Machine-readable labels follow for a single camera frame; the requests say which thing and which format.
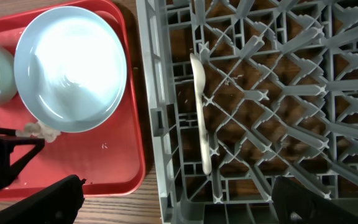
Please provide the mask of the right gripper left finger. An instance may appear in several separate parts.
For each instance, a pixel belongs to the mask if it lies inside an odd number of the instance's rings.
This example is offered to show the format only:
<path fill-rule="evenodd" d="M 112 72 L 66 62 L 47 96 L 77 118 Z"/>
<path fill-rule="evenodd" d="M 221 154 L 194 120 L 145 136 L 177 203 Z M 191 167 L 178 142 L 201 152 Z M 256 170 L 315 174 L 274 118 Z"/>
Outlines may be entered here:
<path fill-rule="evenodd" d="M 0 224 L 73 223 L 85 196 L 85 179 L 69 175 L 0 211 Z"/>

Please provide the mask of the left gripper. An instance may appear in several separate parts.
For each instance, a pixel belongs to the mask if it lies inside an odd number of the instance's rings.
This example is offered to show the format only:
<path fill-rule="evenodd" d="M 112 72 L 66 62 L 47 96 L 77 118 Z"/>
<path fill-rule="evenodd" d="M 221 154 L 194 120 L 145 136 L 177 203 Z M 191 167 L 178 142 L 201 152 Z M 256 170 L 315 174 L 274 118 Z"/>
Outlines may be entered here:
<path fill-rule="evenodd" d="M 10 186 L 24 167 L 44 148 L 39 138 L 14 138 L 11 129 L 0 128 L 0 190 Z"/>

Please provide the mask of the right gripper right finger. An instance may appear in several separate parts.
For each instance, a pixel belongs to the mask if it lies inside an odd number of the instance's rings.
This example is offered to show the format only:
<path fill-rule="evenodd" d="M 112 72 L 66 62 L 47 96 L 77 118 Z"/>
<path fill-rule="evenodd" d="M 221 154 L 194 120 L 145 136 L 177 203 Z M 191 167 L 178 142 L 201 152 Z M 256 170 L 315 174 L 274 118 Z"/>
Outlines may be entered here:
<path fill-rule="evenodd" d="M 277 177 L 273 206 L 280 223 L 358 223 L 358 216 L 338 207 L 287 177 Z"/>

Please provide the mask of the white tissue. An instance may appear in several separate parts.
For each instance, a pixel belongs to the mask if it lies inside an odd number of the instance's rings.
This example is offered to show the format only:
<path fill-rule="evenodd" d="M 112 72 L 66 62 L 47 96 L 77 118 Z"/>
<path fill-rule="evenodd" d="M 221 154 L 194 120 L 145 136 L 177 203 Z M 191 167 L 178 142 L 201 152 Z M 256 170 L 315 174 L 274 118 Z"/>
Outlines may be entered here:
<path fill-rule="evenodd" d="M 57 129 L 53 129 L 41 121 L 37 121 L 36 123 L 27 123 L 23 130 L 17 129 L 15 131 L 15 135 L 17 137 L 37 137 L 40 139 L 44 139 L 46 142 L 51 143 L 56 140 L 61 132 Z"/>

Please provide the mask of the white plastic spoon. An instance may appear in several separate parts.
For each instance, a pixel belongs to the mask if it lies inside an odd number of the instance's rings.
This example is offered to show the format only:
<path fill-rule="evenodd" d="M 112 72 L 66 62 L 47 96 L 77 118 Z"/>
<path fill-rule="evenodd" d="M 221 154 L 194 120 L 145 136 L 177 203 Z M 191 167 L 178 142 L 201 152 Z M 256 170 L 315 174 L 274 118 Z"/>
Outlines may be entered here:
<path fill-rule="evenodd" d="M 198 132 L 200 137 L 200 151 L 203 172 L 209 175 L 212 171 L 211 157 L 209 155 L 209 142 L 207 130 L 204 123 L 202 96 L 206 84 L 206 75 L 203 64 L 193 53 L 190 54 L 191 67 L 193 71 L 195 103 L 198 121 Z"/>

